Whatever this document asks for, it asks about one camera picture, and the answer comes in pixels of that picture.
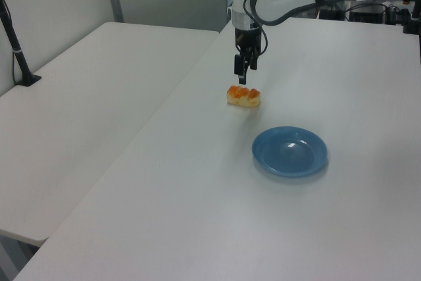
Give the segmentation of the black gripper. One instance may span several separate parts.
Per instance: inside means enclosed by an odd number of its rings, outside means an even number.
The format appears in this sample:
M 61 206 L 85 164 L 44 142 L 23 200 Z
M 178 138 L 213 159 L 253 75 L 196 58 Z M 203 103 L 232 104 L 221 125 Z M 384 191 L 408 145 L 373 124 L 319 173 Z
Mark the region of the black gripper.
M 260 28 L 242 30 L 235 28 L 235 46 L 239 51 L 234 57 L 234 74 L 238 77 L 240 85 L 247 83 L 247 62 L 246 54 L 250 54 L 249 68 L 257 69 L 259 55 L 262 54 L 262 31 Z

